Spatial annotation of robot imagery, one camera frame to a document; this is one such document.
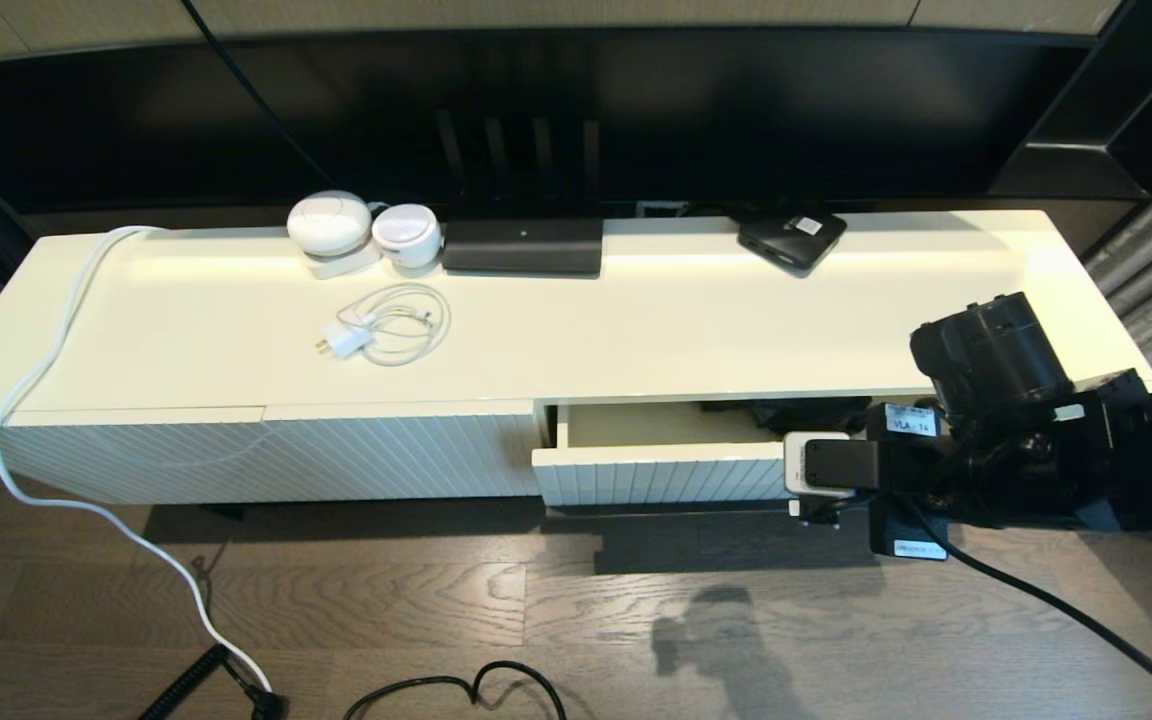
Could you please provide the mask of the white tv cabinet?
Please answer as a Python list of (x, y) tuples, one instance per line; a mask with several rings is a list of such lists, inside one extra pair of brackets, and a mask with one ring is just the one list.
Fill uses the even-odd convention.
[(594, 279), (433, 272), (450, 331), (394, 367), (314, 347), (340, 306), (402, 282), (389, 265), (317, 281), (282, 229), (137, 234), (96, 270), (5, 460), (101, 503), (541, 497), (532, 450), (559, 406), (929, 396), (910, 334), (1014, 291), (1074, 381), (1134, 367), (1152, 389), (1043, 211), (846, 222), (805, 276), (719, 218), (611, 220)]

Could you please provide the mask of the large white dome device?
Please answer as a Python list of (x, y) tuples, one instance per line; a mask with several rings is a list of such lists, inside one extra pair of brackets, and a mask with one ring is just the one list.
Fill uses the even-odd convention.
[(317, 281), (367, 270), (381, 260), (372, 241), (372, 209), (355, 194), (312, 194), (293, 206), (285, 232)]

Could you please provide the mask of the black set-top box with label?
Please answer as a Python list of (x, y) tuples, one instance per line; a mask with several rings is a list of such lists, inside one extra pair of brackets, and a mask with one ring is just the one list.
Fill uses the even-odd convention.
[(846, 219), (820, 209), (781, 209), (737, 220), (737, 242), (787, 272), (810, 274), (844, 237)]

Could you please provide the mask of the black shelf unit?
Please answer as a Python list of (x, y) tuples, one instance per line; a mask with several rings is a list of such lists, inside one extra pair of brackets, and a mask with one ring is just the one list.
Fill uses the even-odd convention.
[(1152, 197), (1152, 0), (1123, 0), (1055, 100), (992, 179), (990, 195)]

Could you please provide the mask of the small white round device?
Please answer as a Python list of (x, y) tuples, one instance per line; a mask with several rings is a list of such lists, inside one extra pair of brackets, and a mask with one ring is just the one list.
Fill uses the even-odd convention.
[(429, 206), (401, 204), (385, 209), (372, 219), (371, 232), (381, 253), (399, 268), (424, 268), (442, 253), (442, 223)]

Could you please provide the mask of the black umbrella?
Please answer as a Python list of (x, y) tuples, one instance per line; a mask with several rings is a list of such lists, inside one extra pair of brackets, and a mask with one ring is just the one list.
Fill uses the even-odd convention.
[(755, 427), (785, 435), (799, 430), (854, 434), (864, 427), (873, 397), (748, 397), (702, 401), (704, 414), (748, 414)]

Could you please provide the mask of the white fluted drawer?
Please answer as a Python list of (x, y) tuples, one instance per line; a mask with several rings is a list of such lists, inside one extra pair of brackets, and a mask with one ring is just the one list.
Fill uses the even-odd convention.
[(552, 507), (786, 501), (785, 435), (702, 401), (559, 406), (532, 450)]

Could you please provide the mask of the black television screen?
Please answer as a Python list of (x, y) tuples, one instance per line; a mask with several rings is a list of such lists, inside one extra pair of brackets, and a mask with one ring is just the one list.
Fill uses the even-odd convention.
[(202, 41), (0, 61), (24, 214), (984, 190), (1091, 38), (948, 29), (544, 29)]

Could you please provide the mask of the black router with antennas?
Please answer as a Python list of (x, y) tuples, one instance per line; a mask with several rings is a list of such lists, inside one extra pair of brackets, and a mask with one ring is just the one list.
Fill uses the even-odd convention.
[(599, 129), (591, 120), (435, 109), (450, 174), (433, 209), (444, 268), (462, 275), (596, 278), (602, 272)]

